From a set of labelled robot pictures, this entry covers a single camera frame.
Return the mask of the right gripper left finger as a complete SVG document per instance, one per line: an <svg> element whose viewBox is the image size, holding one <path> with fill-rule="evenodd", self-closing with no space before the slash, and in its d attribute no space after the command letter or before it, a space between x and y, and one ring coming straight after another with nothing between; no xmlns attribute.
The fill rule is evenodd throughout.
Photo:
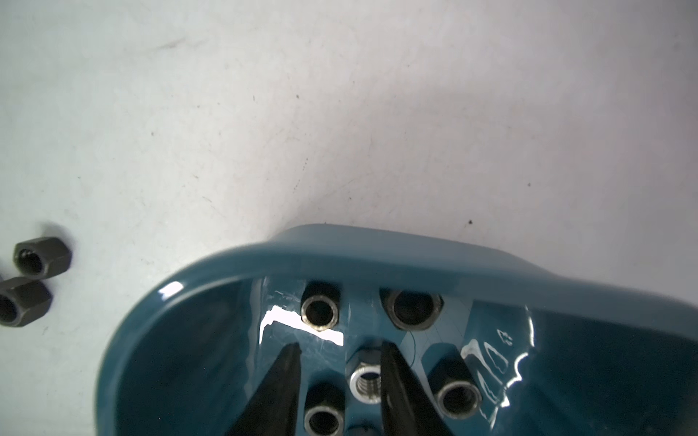
<svg viewBox="0 0 698 436"><path fill-rule="evenodd" d="M299 343L285 345L245 410L225 435L296 434L301 353Z"/></svg>

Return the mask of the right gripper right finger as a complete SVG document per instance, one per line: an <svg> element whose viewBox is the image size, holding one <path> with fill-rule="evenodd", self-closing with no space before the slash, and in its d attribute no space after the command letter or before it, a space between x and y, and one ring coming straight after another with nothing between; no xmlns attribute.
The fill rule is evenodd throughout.
<svg viewBox="0 0 698 436"><path fill-rule="evenodd" d="M396 344L383 342L381 416L385 435L452 435Z"/></svg>

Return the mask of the silver nut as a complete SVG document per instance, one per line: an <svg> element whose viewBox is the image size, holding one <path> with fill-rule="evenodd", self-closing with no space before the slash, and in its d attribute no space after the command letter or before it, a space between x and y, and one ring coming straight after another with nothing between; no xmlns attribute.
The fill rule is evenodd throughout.
<svg viewBox="0 0 698 436"><path fill-rule="evenodd" d="M360 349L347 362L346 379L354 399L360 403L381 403L381 352Z"/></svg>

